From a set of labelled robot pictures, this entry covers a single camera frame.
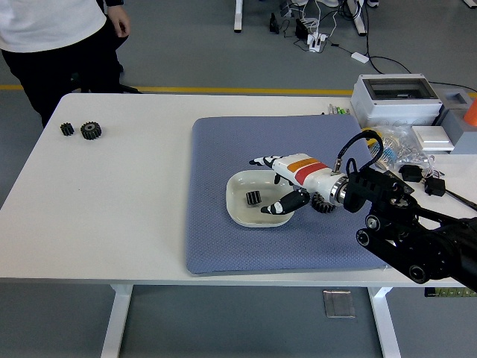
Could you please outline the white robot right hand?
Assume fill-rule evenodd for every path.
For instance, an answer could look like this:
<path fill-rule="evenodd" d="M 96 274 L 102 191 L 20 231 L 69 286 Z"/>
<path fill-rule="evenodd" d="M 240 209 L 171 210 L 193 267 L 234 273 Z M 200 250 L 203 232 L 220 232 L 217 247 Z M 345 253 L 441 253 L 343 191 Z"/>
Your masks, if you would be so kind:
<path fill-rule="evenodd" d="M 275 184 L 284 179 L 295 187 L 274 204 L 261 208 L 262 213 L 271 215 L 292 213 L 307 204 L 320 213 L 330 213 L 337 203 L 338 190 L 346 180 L 343 174 L 307 154 L 259 157 L 250 164 L 272 169 Z"/>

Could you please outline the person's hand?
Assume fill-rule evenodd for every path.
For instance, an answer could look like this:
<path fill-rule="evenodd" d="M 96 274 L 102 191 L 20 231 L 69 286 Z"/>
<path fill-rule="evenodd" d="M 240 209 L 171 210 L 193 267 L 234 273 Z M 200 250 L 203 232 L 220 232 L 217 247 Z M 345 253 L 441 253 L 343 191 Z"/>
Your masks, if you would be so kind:
<path fill-rule="evenodd" d="M 107 16 L 112 22 L 117 37 L 130 35 L 130 17 L 123 5 L 107 6 Z"/>

